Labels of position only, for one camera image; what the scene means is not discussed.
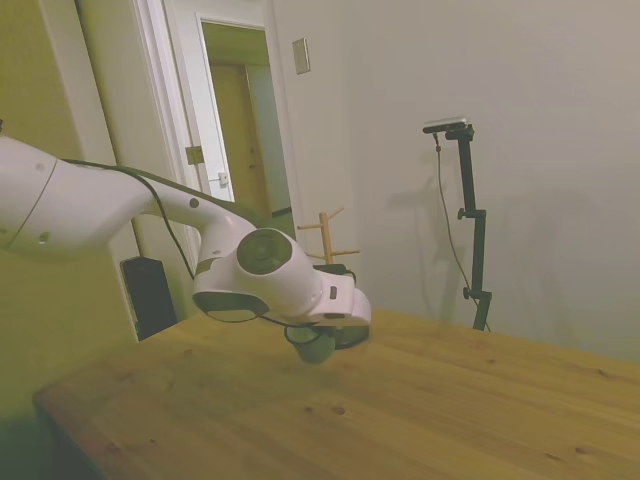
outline cable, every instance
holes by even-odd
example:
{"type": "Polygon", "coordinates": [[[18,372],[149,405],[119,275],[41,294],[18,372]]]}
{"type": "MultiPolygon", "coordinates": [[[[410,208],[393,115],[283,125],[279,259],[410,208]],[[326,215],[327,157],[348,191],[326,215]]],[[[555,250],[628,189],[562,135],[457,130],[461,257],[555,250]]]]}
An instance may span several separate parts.
{"type": "MultiPolygon", "coordinates": [[[[462,268],[462,264],[460,263],[460,259],[458,258],[458,253],[456,252],[456,247],[453,244],[453,236],[451,235],[451,221],[449,220],[449,210],[447,209],[447,202],[444,199],[444,192],[442,189],[442,162],[441,162],[441,152],[442,147],[440,146],[440,141],[438,140],[438,134],[434,133],[433,138],[436,141],[436,153],[438,154],[438,188],[440,190],[440,199],[442,200],[442,209],[444,210],[444,219],[447,222],[447,235],[449,236],[449,245],[451,246],[451,251],[453,252],[453,258],[456,260],[456,264],[458,265],[458,269],[462,274],[462,278],[464,278],[464,283],[467,286],[467,289],[471,291],[471,285],[469,284],[469,279],[467,278],[467,274],[462,268]]],[[[478,301],[475,298],[471,298],[473,303],[476,304],[476,308],[478,308],[478,301]]],[[[491,333],[491,327],[489,326],[489,322],[485,322],[487,326],[487,331],[491,333]]]]}
{"type": "MultiPolygon", "coordinates": [[[[130,177],[136,179],[137,181],[142,183],[145,187],[147,187],[147,189],[151,192],[151,195],[153,196],[154,200],[158,204],[158,209],[160,210],[160,214],[162,215],[162,219],[164,220],[164,224],[167,227],[167,231],[169,232],[169,235],[171,236],[171,239],[175,243],[176,248],[178,249],[178,252],[180,252],[180,256],[182,257],[182,261],[184,262],[184,266],[187,269],[187,272],[189,272],[189,276],[191,277],[192,280],[195,279],[195,275],[193,274],[193,271],[191,270],[191,266],[189,265],[189,261],[187,260],[187,256],[185,255],[184,250],[182,249],[182,245],[180,245],[180,242],[176,238],[175,233],[173,233],[173,229],[171,228],[171,224],[169,223],[169,217],[167,216],[167,212],[164,209],[164,205],[162,204],[162,200],[160,200],[160,196],[158,195],[158,192],[153,187],[153,185],[151,185],[143,176],[141,176],[141,175],[139,175],[139,174],[137,174],[135,172],[130,171],[126,167],[120,167],[118,165],[103,165],[101,163],[86,162],[84,160],[63,159],[63,161],[67,162],[67,163],[74,164],[74,165],[82,165],[82,166],[85,166],[85,167],[94,167],[94,168],[100,168],[102,170],[112,170],[114,172],[124,173],[125,175],[129,175],[130,177]]],[[[353,279],[355,281],[356,274],[353,273],[350,270],[348,271],[348,273],[353,276],[353,279]]],[[[315,322],[314,323],[301,323],[301,324],[288,324],[288,323],[284,323],[284,322],[281,322],[279,320],[276,320],[274,318],[267,317],[265,315],[258,315],[257,317],[249,318],[247,320],[241,320],[241,321],[238,321],[238,322],[230,322],[230,321],[220,320],[220,319],[217,319],[217,318],[214,318],[214,320],[217,320],[217,321],[222,322],[222,323],[245,323],[245,322],[248,322],[248,321],[251,321],[251,320],[255,320],[255,318],[261,318],[263,320],[266,320],[267,322],[274,323],[276,325],[280,325],[281,327],[288,327],[288,328],[308,328],[308,327],[312,327],[312,326],[316,325],[315,322]]]]}
{"type": "Polygon", "coordinates": [[[191,277],[191,280],[195,279],[195,275],[193,274],[193,270],[191,270],[191,265],[189,265],[187,256],[185,255],[184,250],[182,249],[182,245],[180,245],[180,242],[176,238],[175,233],[173,233],[173,229],[171,228],[171,224],[169,223],[169,217],[167,216],[167,212],[164,209],[164,205],[162,205],[162,201],[160,200],[160,196],[158,195],[158,192],[156,191],[155,188],[153,188],[153,185],[151,185],[144,177],[142,177],[141,175],[138,175],[135,172],[130,171],[126,167],[120,167],[118,165],[103,165],[101,163],[85,162],[84,160],[66,160],[65,159],[63,161],[67,163],[75,164],[75,165],[83,165],[86,167],[95,167],[95,168],[101,168],[103,170],[112,170],[114,172],[124,173],[125,175],[129,175],[130,177],[135,178],[140,183],[142,183],[145,187],[147,187],[147,189],[151,192],[151,195],[153,196],[154,200],[158,204],[158,209],[160,210],[160,214],[162,215],[164,224],[167,227],[167,231],[169,232],[169,235],[171,236],[173,243],[175,243],[176,248],[178,249],[178,252],[180,252],[180,256],[182,257],[182,261],[184,262],[184,266],[186,267],[187,272],[189,272],[189,276],[191,277]]]}
{"type": "Polygon", "coordinates": [[[280,320],[276,320],[275,318],[267,317],[266,315],[258,315],[256,318],[261,318],[262,320],[266,320],[267,322],[275,323],[276,325],[280,325],[281,327],[289,327],[289,328],[309,328],[309,327],[313,327],[314,325],[317,325],[316,322],[296,323],[296,324],[284,323],[284,322],[281,322],[280,320]]]}

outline wooden table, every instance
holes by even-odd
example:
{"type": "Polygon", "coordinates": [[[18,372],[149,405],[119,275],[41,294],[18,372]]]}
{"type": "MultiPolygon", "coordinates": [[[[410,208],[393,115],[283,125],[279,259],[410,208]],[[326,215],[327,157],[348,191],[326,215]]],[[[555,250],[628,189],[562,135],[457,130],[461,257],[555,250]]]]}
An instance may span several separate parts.
{"type": "Polygon", "coordinates": [[[376,312],[323,365],[194,317],[37,404],[108,479],[640,479],[640,365],[376,312]]]}

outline wooden coat rack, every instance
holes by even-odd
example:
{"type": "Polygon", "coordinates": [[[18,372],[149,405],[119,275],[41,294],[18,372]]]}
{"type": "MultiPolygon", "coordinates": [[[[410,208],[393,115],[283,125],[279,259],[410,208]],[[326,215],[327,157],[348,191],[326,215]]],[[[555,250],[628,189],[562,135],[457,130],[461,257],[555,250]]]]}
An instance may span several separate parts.
{"type": "Polygon", "coordinates": [[[335,212],[328,214],[327,212],[320,212],[320,223],[313,225],[300,225],[298,230],[309,230],[312,228],[319,228],[322,235],[322,248],[324,249],[324,255],[316,255],[313,253],[307,253],[311,258],[319,258],[324,260],[327,265],[333,264],[334,257],[339,255],[353,255],[354,253],[360,253],[360,250],[337,250],[334,251],[331,246],[331,233],[329,231],[329,220],[334,218],[339,213],[344,211],[344,207],[340,207],[335,212]]]}

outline camera stand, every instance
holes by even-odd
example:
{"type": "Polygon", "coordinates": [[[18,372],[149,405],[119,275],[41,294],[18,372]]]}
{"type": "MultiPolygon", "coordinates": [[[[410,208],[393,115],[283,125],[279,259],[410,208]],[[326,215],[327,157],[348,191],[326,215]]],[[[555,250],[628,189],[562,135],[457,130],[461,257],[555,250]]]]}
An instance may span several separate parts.
{"type": "Polygon", "coordinates": [[[464,195],[464,208],[458,211],[458,220],[472,218],[475,220],[473,233],[473,267],[471,271],[471,290],[464,287],[464,298],[473,298],[478,301],[476,317],[473,328],[484,330],[487,325],[487,315],[491,305],[491,292],[482,289],[484,276],[484,240],[487,225],[487,211],[476,208],[476,194],[473,186],[473,168],[471,167],[471,142],[474,135],[473,125],[468,124],[464,128],[450,130],[445,133],[447,140],[458,141],[460,154],[460,171],[462,174],[462,192],[464,195]]]}

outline wooden door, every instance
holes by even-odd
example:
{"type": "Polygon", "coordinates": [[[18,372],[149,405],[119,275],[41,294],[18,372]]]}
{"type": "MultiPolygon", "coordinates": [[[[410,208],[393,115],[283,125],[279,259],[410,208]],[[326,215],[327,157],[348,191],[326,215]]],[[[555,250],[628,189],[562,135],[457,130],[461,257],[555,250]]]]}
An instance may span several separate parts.
{"type": "Polygon", "coordinates": [[[211,65],[235,201],[271,216],[264,166],[243,65],[211,65]]]}

